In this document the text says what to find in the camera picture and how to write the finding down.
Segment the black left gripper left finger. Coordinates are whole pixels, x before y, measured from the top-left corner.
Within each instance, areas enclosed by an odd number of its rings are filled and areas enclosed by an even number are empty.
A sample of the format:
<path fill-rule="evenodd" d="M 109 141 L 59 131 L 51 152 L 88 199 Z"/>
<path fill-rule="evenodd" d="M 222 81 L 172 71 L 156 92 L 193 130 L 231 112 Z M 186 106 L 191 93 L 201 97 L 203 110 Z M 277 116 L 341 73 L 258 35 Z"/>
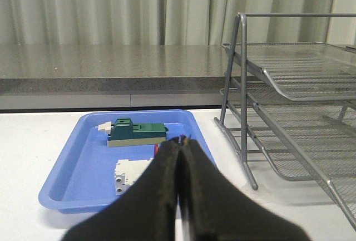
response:
<path fill-rule="evenodd" d="M 146 170 L 107 208 L 70 228 L 63 240 L 174 240 L 179 138 L 164 141 Z"/>

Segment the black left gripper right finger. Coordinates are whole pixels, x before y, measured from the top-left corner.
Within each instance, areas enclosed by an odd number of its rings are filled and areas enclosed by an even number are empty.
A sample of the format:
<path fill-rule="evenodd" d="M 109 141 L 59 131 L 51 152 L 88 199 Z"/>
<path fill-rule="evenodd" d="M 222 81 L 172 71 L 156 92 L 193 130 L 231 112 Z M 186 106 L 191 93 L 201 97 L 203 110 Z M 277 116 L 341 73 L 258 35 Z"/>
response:
<path fill-rule="evenodd" d="M 234 187 L 196 140 L 182 137 L 179 148 L 179 197 L 189 240 L 310 239 L 300 226 Z"/>

